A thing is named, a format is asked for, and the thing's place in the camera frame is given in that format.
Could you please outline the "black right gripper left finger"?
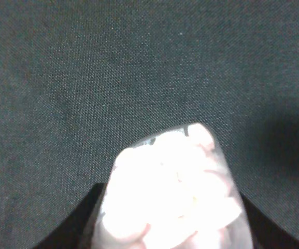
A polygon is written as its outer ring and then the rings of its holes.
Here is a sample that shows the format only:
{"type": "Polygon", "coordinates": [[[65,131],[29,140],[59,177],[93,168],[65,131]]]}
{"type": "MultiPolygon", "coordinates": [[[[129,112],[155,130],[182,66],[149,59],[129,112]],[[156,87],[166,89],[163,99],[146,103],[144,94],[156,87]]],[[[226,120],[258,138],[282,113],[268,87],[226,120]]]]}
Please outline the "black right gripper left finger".
{"type": "Polygon", "coordinates": [[[106,183],[96,183],[69,217],[35,248],[87,247],[106,186],[106,183]]]}

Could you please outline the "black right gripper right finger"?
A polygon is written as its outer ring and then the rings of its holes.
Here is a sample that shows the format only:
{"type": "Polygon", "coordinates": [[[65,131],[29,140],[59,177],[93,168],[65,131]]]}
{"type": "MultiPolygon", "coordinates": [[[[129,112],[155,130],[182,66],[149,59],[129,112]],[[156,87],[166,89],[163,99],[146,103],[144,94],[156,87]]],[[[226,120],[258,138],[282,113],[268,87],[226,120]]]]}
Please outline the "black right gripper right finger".
{"type": "Polygon", "coordinates": [[[254,248],[299,249],[299,240],[266,217],[243,194],[241,194],[241,198],[248,216],[254,248]]]}

